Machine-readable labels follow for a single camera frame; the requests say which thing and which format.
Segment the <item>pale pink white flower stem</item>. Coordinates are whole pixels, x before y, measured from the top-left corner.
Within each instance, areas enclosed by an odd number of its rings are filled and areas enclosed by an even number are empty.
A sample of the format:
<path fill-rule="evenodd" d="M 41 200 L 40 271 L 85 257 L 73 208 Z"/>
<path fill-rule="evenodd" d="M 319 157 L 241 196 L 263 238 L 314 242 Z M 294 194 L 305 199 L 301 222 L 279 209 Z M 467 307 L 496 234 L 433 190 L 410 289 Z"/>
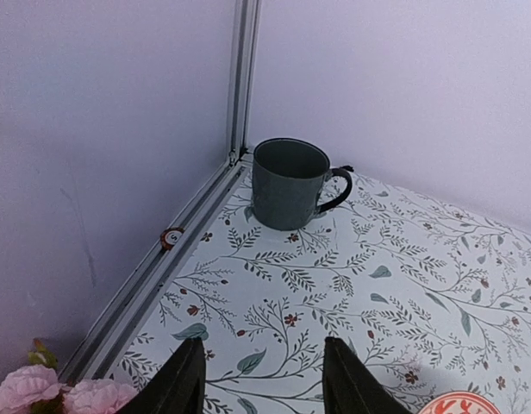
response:
<path fill-rule="evenodd" d="M 58 359 L 34 340 L 28 364 L 9 373 L 0 384 L 0 414 L 117 413 L 136 395 L 128 384 L 112 379 L 83 379 L 74 386 L 59 382 Z"/>

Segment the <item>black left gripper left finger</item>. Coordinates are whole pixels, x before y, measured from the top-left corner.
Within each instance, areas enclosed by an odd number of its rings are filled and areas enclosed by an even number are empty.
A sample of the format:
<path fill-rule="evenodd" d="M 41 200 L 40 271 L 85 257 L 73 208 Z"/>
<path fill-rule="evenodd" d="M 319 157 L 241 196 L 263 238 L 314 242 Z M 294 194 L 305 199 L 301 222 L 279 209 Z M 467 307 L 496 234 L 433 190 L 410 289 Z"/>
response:
<path fill-rule="evenodd" d="M 126 414 L 201 414 L 204 387 L 203 341 L 185 339 L 145 388 L 126 404 Z"/>

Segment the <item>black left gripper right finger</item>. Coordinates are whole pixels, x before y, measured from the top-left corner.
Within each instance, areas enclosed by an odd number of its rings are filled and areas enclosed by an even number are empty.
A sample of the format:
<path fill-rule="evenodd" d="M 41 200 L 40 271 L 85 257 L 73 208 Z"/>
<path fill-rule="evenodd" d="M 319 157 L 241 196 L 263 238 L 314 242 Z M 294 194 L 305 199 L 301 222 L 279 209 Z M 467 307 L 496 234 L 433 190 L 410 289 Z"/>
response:
<path fill-rule="evenodd" d="M 323 404 L 326 414 L 410 414 L 340 338 L 325 338 Z"/>

